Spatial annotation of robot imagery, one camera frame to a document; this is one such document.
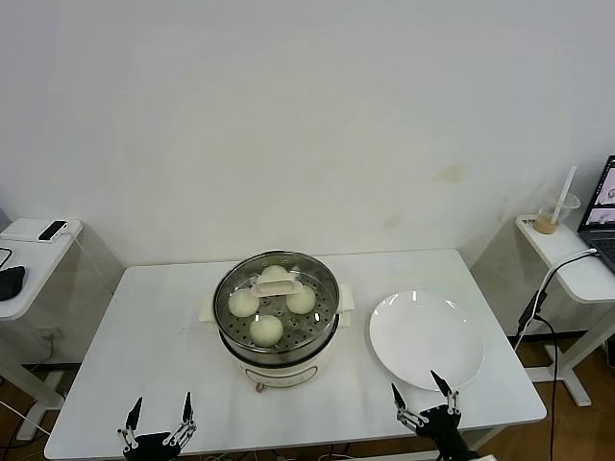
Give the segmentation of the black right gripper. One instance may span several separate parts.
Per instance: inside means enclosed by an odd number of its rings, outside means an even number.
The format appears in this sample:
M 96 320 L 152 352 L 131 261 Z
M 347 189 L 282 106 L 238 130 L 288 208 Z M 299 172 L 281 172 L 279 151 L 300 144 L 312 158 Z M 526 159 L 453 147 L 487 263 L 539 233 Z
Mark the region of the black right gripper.
M 394 383 L 391 390 L 396 406 L 397 421 L 406 428 L 415 429 L 418 436 L 434 441 L 439 459 L 447 461 L 467 461 L 479 459 L 479 455 L 468 448 L 457 430 L 461 411 L 458 405 L 459 392 L 454 391 L 448 382 L 436 371 L 430 374 L 446 398 L 447 405 L 441 404 L 416 414 L 406 407 L 406 402 Z

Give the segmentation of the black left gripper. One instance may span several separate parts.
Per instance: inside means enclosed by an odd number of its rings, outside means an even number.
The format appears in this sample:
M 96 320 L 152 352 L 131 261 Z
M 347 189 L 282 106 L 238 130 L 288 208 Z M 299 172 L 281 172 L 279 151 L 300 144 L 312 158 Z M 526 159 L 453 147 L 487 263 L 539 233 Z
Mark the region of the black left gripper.
M 124 458 L 128 461 L 176 460 L 197 428 L 193 419 L 191 393 L 186 393 L 182 420 L 172 433 L 135 435 L 142 402 L 143 397 L 139 397 L 128 412 L 124 426 L 117 429 L 117 434 L 123 442 Z

